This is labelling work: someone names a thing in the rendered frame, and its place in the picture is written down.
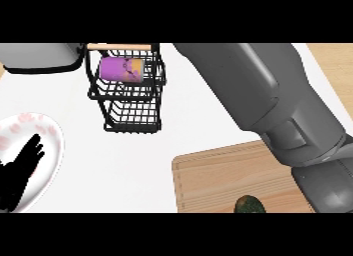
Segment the grey appliance with black base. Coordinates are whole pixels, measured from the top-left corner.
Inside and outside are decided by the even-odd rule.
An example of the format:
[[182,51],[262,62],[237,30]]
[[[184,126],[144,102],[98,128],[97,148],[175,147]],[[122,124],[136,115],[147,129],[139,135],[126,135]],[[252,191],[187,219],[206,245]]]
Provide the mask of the grey appliance with black base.
[[0,43],[0,63],[12,74],[70,72],[83,58],[83,43]]

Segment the wooden cutting board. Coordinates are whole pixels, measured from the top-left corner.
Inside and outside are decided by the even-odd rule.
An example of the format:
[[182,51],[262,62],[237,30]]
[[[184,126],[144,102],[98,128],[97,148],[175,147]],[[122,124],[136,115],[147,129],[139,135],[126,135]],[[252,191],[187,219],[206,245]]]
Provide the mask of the wooden cutting board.
[[172,162],[179,212],[232,212],[244,195],[269,213],[312,213],[291,169],[258,140],[181,155]]

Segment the purple can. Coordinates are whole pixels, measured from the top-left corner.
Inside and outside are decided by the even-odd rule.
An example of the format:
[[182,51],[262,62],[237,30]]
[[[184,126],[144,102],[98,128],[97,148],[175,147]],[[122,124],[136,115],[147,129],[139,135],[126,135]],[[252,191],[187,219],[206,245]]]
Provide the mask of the purple can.
[[145,61],[136,58],[105,57],[100,62],[100,77],[108,81],[141,83]]

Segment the dark green avocado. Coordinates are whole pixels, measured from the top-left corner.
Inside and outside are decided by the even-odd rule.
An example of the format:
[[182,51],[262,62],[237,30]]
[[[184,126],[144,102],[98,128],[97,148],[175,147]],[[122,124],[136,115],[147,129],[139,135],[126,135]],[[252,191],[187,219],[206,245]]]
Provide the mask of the dark green avocado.
[[256,197],[246,195],[235,202],[234,212],[235,213],[265,213],[266,210],[260,200]]

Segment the white plate with pink spots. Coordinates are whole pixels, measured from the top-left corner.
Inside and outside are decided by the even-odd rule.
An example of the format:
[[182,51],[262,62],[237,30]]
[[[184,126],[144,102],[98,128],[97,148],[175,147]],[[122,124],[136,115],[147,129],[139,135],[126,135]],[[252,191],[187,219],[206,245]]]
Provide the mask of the white plate with pink spots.
[[42,157],[29,178],[15,213],[36,204],[57,176],[64,156],[64,134],[57,121],[42,113],[20,113],[0,120],[0,161],[12,162],[35,134],[40,135]]

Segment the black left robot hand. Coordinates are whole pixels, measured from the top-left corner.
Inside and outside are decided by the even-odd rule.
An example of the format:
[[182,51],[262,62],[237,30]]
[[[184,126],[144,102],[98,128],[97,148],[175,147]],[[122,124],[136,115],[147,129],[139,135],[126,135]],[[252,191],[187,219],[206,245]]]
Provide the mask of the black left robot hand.
[[40,135],[35,134],[15,160],[6,164],[0,161],[0,212],[11,213],[20,204],[29,178],[45,156],[42,148]]

